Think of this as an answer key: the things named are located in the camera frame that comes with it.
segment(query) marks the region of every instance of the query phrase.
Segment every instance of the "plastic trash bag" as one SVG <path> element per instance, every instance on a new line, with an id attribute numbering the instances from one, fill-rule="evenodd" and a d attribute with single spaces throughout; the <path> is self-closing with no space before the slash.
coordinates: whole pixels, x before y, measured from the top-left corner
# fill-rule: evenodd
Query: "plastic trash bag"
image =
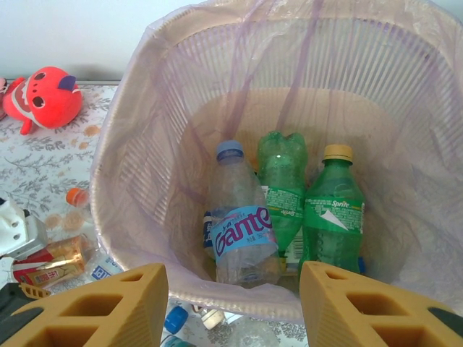
<path id="1" fill-rule="evenodd" d="M 313 178 L 354 148 L 368 275 L 463 312 L 463 30 L 417 0 L 228 0 L 146 30 L 106 118 L 91 184 L 100 242 L 124 268 L 167 267 L 170 295 L 302 321 L 278 286 L 211 281 L 202 249 L 216 145 L 256 163 L 271 130 L 305 136 Z"/>

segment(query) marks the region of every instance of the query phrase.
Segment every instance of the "white wall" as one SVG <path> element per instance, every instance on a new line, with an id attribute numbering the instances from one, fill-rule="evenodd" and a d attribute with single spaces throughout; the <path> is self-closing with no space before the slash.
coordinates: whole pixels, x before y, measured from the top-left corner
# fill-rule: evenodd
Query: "white wall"
<path id="1" fill-rule="evenodd" d="M 200 0 L 0 0 L 0 76 L 56 65 L 119 80 L 148 24 Z M 435 0 L 463 20 L 463 0 Z"/>

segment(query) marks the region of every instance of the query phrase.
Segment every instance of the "table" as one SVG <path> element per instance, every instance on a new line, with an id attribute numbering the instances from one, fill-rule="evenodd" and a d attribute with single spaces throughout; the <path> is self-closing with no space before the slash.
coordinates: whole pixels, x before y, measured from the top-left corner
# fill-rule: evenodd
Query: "table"
<path id="1" fill-rule="evenodd" d="M 73 187 L 87 189 L 90 165 L 98 142 L 101 124 L 108 112 L 117 86 L 82 86 L 84 106 L 79 116 L 67 126 L 50 130 L 38 129 L 28 136 L 20 135 L 21 123 L 9 117 L 0 121 L 0 197 L 13 199 L 48 226 L 48 240 L 58 241 L 87 234 L 94 239 L 93 227 L 85 223 L 74 228 L 69 216 L 66 193 Z M 0 288 L 12 281 L 12 261 L 0 260 Z M 89 281 L 83 275 L 51 288 L 55 294 Z M 303 325 L 267 322 L 281 346 L 307 347 Z M 178 337 L 197 346 L 226 346 L 232 328 L 221 325 L 206 330 L 194 313 Z"/>

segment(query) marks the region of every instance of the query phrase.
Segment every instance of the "trash can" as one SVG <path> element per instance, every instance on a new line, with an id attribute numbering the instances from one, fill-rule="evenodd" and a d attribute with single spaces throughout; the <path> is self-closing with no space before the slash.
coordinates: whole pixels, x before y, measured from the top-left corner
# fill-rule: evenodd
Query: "trash can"
<path id="1" fill-rule="evenodd" d="M 300 132 L 308 177 L 353 147 L 367 274 L 463 312 L 463 30 L 423 0 L 216 0 L 155 22 L 95 154 L 92 209 L 124 268 L 162 262 L 170 296 L 302 322 L 285 288 L 215 283 L 202 216 L 216 145 Z"/>

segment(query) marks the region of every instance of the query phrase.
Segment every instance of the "plush toy eye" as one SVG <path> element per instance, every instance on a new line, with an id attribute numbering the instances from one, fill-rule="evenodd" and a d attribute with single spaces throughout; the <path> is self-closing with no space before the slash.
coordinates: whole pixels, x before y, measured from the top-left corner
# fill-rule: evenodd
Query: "plush toy eye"
<path id="1" fill-rule="evenodd" d="M 36 96 L 34 99 L 32 99 L 32 103 L 36 108 L 42 108 L 45 106 L 45 100 L 40 96 Z"/>
<path id="2" fill-rule="evenodd" d="M 41 79 L 43 79 L 45 76 L 46 76 L 46 73 L 45 73 L 45 72 L 41 72 L 40 74 L 37 74 L 37 75 L 34 77 L 34 80 L 41 80 Z"/>

